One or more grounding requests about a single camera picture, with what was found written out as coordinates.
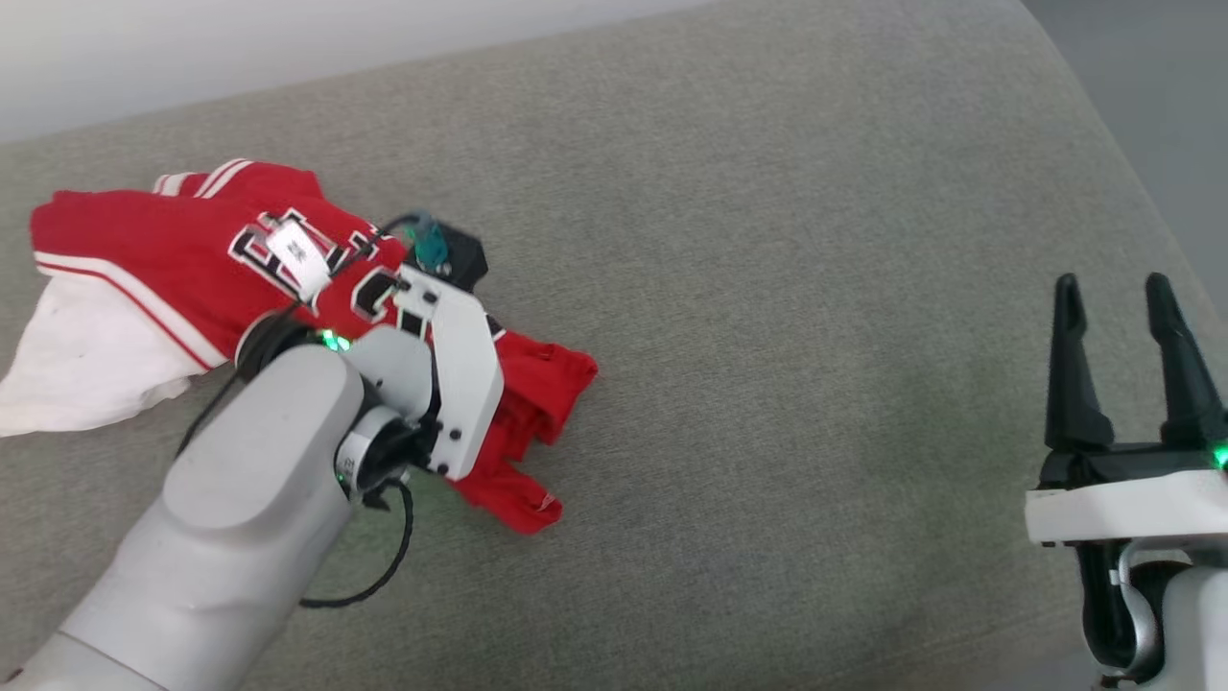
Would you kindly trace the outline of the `red basketball jersey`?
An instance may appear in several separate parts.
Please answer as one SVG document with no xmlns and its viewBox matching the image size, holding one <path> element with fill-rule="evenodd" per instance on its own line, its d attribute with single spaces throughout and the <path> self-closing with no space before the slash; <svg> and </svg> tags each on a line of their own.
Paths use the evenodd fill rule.
<svg viewBox="0 0 1228 691">
<path fill-rule="evenodd" d="M 296 318 L 336 340 L 408 328 L 391 302 L 413 268 L 405 223 L 378 228 L 313 172 L 246 158 L 151 191 L 54 193 L 28 223 L 49 281 L 0 379 L 0 438 L 118 423 L 231 362 L 252 323 L 298 297 L 298 270 L 266 248 L 281 225 L 332 272 Z"/>
</svg>

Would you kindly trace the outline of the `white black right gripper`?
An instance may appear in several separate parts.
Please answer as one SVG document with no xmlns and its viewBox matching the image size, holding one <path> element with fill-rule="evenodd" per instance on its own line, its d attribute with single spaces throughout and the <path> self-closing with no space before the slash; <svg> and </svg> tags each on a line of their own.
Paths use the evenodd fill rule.
<svg viewBox="0 0 1228 691">
<path fill-rule="evenodd" d="M 1149 272 L 1144 293 L 1167 398 L 1163 443 L 1113 446 L 1086 358 L 1077 276 L 1055 284 L 1045 425 L 1052 452 L 1025 498 L 1027 538 L 1036 545 L 1228 538 L 1228 410 L 1170 280 Z"/>
</svg>

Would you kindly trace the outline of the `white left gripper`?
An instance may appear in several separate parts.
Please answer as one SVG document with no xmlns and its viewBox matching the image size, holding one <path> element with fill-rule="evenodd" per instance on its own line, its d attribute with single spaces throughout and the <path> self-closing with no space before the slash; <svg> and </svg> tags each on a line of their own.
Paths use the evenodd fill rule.
<svg viewBox="0 0 1228 691">
<path fill-rule="evenodd" d="M 375 326 L 345 353 L 371 394 L 345 438 L 346 481 L 386 482 L 420 466 L 457 482 L 473 471 L 503 396 L 486 311 L 418 270 L 399 270 L 391 302 L 409 326 Z"/>
</svg>

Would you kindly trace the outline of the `grey fabric sofa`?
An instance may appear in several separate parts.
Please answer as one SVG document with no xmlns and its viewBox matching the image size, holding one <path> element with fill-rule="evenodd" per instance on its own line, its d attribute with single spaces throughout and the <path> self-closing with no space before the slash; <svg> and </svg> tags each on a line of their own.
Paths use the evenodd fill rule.
<svg viewBox="0 0 1228 691">
<path fill-rule="evenodd" d="M 1027 542 L 1052 288 L 1102 407 L 1164 420 L 1144 279 L 1224 322 L 1016 0 L 727 0 L 0 145 L 0 371 L 58 189 L 236 157 L 483 237 L 499 322 L 600 367 L 519 536 L 436 477 L 391 585 L 302 611 L 246 691 L 963 691 L 1079 648 Z"/>
</svg>

